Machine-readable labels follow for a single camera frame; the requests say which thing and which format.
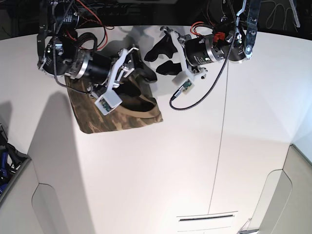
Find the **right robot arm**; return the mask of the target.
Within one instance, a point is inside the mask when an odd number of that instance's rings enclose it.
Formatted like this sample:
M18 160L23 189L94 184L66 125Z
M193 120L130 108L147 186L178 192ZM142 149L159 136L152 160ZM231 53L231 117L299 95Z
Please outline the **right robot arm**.
M108 28L81 0L42 0L37 35L38 69L59 86L93 98L131 92L130 78L157 81L133 44L104 53Z

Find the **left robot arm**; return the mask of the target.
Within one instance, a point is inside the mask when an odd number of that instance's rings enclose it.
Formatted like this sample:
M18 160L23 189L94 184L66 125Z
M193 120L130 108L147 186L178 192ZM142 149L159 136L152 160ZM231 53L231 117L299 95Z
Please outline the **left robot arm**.
M228 61L241 62L252 57L259 8L258 0L225 0L222 3L224 16L219 24L196 22L186 35L168 26L160 28L163 38L144 59L153 62L159 55L171 59L178 54L178 63L168 60L156 69L158 74L174 76L172 82L177 91L172 100L181 93L189 93L197 78L206 77L205 65L221 61L223 70Z

